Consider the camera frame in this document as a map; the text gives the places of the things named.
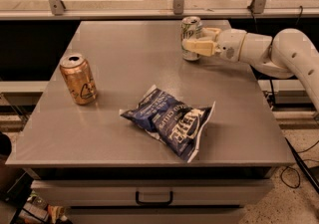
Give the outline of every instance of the aluminum can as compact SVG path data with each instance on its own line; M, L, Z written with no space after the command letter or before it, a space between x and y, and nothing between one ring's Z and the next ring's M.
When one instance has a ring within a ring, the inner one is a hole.
M185 17L181 21L180 26L180 40L183 39L197 39L200 38L202 31L202 23L199 17L189 16ZM196 61L200 58L200 55L195 52L187 51L182 45L182 57L187 61Z
M86 105L97 97L89 62L79 53L72 53L60 60L60 71L73 101Z

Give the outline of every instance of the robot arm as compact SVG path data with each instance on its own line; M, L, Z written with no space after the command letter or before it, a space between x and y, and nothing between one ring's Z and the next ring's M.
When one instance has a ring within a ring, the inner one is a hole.
M319 112L319 54L299 30L285 29L272 39L244 30L204 28L201 38L184 39L182 45L200 55L247 63L270 77L287 79L295 75Z

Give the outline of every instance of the table surface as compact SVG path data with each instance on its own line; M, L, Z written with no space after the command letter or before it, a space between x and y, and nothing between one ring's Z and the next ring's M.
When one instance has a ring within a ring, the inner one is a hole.
M229 28L227 21L204 26ZM59 69L7 160L19 167L279 166L291 151L246 64L181 57L180 21L82 22L66 54L90 62L95 102L73 103ZM167 146L119 116L156 85L194 107L216 102L197 157L180 160Z

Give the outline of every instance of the chip bag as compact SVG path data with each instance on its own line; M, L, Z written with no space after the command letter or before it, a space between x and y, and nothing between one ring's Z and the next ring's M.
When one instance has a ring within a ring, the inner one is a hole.
M186 162L199 151L204 125L214 110L211 107L193 109L172 95L152 86L134 110L120 111L120 115L162 141Z

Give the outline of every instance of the cable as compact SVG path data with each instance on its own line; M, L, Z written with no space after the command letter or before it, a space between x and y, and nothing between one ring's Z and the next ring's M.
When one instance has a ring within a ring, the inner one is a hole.
M274 90L273 84L272 84L272 79L270 78L269 81L270 81L273 104L276 105L276 96L275 96L275 90Z
M253 14L252 6L251 6L251 5L247 6L247 9L249 10L249 12L250 12L250 14L251 14L251 17L252 17L252 19L253 19L253 21L254 21L255 31L256 31L256 33L258 34L257 19L256 19L256 17L255 17L254 14Z
M310 171L309 167L305 164L304 160L301 159L301 157L299 156L299 154L297 153L297 151L294 149L294 147L291 145L290 141L287 139L287 137L285 137L291 152L294 156L294 158L296 159L296 162L298 164L298 166L300 167L301 171L304 173L304 175L307 177L307 179L309 180L309 182L311 183L311 185L314 187L314 189L317 191L317 193L319 193L319 181L316 177L314 177L313 173Z
M299 13L299 16L298 16L298 19L297 19L297 21L296 21L296 26L298 25L298 23L299 23L299 20L300 20L300 18L301 18L301 16L302 16L302 13L303 13L303 6L301 5L301 6L299 6L299 8L301 9L301 11L300 11L300 13Z
M297 173L298 183L297 183L297 185L295 185L295 186L288 184L288 183L284 180L284 178L283 178L283 174L284 174L288 169L293 170L295 173ZM300 187L300 184L301 184L301 179L300 179L300 174L299 174L299 172L297 171L297 169L295 169L295 168L293 168L293 167L290 167L290 166L286 166L286 168L283 169L283 171L280 173L280 179L281 179L281 181L282 181L284 184L286 184L289 188L293 188L293 189L299 188L299 187Z
M316 142L315 144L313 144L312 146L310 146L309 148L306 148L306 149L301 150L301 151L297 151L297 153L298 153L298 154L299 154L299 153L304 153L304 152L306 152L306 151L312 149L312 148L313 148L314 146L316 146L318 143L319 143L319 140L317 140L317 142Z

